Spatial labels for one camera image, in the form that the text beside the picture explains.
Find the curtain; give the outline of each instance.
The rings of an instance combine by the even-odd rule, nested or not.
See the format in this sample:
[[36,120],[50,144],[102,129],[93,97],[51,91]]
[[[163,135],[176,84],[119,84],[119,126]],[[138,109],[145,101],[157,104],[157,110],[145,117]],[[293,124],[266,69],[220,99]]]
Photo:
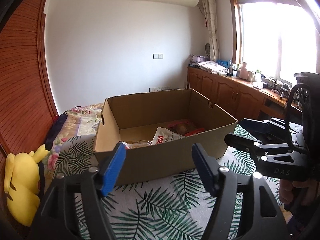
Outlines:
[[202,0],[204,15],[207,20],[209,30],[210,43],[210,60],[216,61],[219,59],[219,47],[217,42],[217,12],[216,0]]

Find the window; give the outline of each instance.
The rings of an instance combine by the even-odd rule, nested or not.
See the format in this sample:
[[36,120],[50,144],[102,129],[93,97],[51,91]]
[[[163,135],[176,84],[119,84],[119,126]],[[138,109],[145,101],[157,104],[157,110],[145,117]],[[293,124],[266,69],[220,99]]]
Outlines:
[[232,0],[233,62],[290,85],[298,72],[316,72],[317,40],[312,18],[295,0]]

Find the cardboard box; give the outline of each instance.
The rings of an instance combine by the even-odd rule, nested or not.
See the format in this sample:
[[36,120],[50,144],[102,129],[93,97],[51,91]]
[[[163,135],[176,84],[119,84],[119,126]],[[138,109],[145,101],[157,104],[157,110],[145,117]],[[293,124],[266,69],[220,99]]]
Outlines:
[[127,150],[117,185],[149,181],[194,168],[191,147],[201,143],[208,155],[220,158],[227,145],[224,136],[237,120],[192,89],[159,91],[106,99],[94,144],[100,162],[119,141],[152,140],[158,127],[189,119],[206,132],[167,143]]

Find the snack package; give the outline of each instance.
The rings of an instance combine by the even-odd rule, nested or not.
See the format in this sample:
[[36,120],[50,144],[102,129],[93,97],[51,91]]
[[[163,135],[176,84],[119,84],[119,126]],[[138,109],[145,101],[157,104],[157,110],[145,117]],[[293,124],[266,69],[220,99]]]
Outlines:
[[184,138],[184,136],[171,132],[166,128],[158,127],[156,134],[153,137],[151,145],[170,142],[181,138]]
[[124,144],[125,148],[128,149],[135,149],[135,148],[141,148],[151,145],[151,141],[139,141],[139,142],[121,142]]
[[196,126],[189,120],[175,121],[168,125],[171,132],[181,134],[183,136],[190,136],[197,133],[205,132],[204,128],[196,128]]

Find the yellow plush toy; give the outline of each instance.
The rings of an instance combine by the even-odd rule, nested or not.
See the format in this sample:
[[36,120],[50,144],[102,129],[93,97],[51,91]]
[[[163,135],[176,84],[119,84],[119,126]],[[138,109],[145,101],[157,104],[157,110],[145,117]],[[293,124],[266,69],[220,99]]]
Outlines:
[[7,206],[12,216],[22,225],[31,226],[40,204],[38,182],[40,180],[38,163],[49,151],[41,145],[36,152],[10,153],[5,162],[4,192]]

